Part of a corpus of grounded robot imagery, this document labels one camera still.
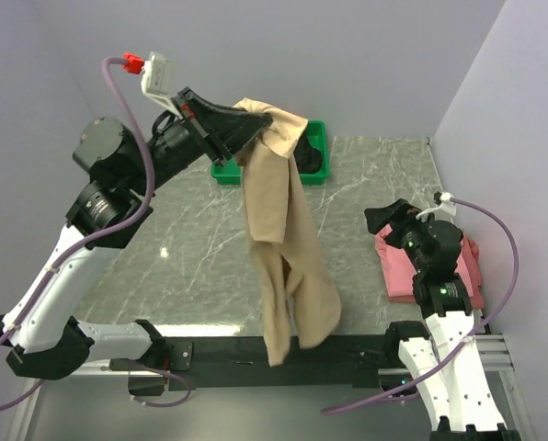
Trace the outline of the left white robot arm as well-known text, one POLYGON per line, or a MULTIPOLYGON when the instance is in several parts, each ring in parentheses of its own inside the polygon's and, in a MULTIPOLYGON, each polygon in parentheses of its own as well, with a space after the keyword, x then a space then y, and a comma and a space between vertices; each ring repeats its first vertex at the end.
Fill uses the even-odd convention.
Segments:
POLYGON ((0 315, 0 345, 9 349, 6 362, 13 373, 57 380, 105 359, 144 369, 165 366, 166 339, 150 322, 79 321, 76 305, 151 215, 159 187, 202 156, 228 161, 272 121, 267 113, 216 105, 184 89, 169 99, 147 141, 137 141, 113 117, 90 122, 73 154, 88 184, 29 291, 0 315))

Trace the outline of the beige t shirt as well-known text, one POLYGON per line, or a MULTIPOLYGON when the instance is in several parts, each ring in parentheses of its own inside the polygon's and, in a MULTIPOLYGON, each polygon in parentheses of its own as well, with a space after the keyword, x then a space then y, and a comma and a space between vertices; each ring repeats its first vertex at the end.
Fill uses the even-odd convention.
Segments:
POLYGON ((237 107, 272 118, 236 162, 242 170, 249 254, 261 286, 263 338, 268 363, 277 367, 290 353, 293 334, 298 335, 300 348, 312 349, 335 331, 341 300, 294 157, 307 119, 250 98, 237 107))

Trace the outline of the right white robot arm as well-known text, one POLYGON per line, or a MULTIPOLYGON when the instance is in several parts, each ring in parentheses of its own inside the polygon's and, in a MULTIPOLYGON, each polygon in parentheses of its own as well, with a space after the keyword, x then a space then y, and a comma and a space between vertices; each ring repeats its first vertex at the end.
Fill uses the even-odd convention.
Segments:
POLYGON ((474 331, 468 290, 457 269, 462 231, 404 199, 365 209, 369 233, 384 227, 386 244, 402 250, 412 264, 413 295, 420 322, 393 322, 383 355, 405 366, 431 421, 432 440, 518 440, 492 397, 474 331))

